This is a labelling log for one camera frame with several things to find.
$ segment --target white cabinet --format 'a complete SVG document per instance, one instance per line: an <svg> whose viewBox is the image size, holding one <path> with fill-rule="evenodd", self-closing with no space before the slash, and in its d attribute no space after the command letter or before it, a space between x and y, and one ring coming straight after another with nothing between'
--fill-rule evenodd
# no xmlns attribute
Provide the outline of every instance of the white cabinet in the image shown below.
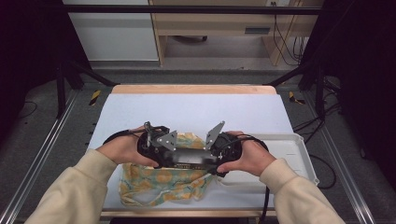
<svg viewBox="0 0 396 224"><path fill-rule="evenodd" d="M147 0L64 0L64 4L147 5ZM69 13L82 47L94 61L158 61L149 13Z"/></svg>

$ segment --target beige sleeve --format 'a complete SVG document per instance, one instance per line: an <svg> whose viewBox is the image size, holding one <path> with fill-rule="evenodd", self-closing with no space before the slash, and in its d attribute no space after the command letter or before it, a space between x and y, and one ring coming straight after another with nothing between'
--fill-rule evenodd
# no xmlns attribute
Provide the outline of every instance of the beige sleeve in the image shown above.
<svg viewBox="0 0 396 224"><path fill-rule="evenodd" d="M61 173L25 223L98 223L107 181L116 167L100 152L89 150L75 167Z"/></svg>
<svg viewBox="0 0 396 224"><path fill-rule="evenodd" d="M275 195L279 223L345 223L318 187L294 173L284 159L271 163L260 181Z"/></svg>

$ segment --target handheld controller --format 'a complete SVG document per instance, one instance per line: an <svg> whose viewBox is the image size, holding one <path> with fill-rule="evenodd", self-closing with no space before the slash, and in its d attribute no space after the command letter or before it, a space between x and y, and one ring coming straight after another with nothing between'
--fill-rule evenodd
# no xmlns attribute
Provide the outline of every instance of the handheld controller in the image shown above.
<svg viewBox="0 0 396 224"><path fill-rule="evenodd" d="M142 134L137 141L137 151L141 155L158 162L159 166L155 167L156 169L167 167L207 170L212 175L224 177L227 173L218 173L217 168L225 162L237 161L241 158L241 141L255 140L260 141L265 149L267 149L267 146L263 141L250 135L238 138L228 133L221 133L223 126L224 121L208 132L204 149L179 148L177 147L176 131L170 133L168 128L164 126L153 127L149 122L144 124L145 130L115 133L105 143L118 136L141 132Z"/></svg>

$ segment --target black curtain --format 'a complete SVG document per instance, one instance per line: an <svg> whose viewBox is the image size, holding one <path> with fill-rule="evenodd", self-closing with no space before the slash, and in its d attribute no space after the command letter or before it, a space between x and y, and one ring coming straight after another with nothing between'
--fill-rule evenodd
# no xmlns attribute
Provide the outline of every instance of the black curtain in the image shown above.
<svg viewBox="0 0 396 224"><path fill-rule="evenodd" d="M22 109L26 93L56 78L59 65L69 82L81 83L68 62L91 68L67 13L51 13L41 4L62 0L0 1L0 142Z"/></svg>
<svg viewBox="0 0 396 224"><path fill-rule="evenodd" d="M349 3L325 1L325 7L342 10L318 17L303 63L317 55L318 46L344 15L336 33L325 42L316 67L340 79L340 103L363 156L376 160L396 189L396 4L356 0L347 10ZM317 75L315 69L307 71L302 83L312 85Z"/></svg>

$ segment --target metal bracket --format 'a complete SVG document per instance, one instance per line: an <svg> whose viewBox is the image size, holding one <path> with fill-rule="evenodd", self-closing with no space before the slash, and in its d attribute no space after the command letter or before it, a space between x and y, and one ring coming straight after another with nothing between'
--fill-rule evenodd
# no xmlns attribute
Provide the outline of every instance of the metal bracket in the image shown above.
<svg viewBox="0 0 396 224"><path fill-rule="evenodd" d="M163 135L157 138L157 142L163 146L168 148L169 150L176 150L176 142L177 142L177 131L172 131L166 135Z"/></svg>
<svg viewBox="0 0 396 224"><path fill-rule="evenodd" d="M216 125L212 130L210 130L206 135L205 147L204 150L209 150L212 145L215 143L218 138L222 127L224 126L225 121L222 121L220 124Z"/></svg>

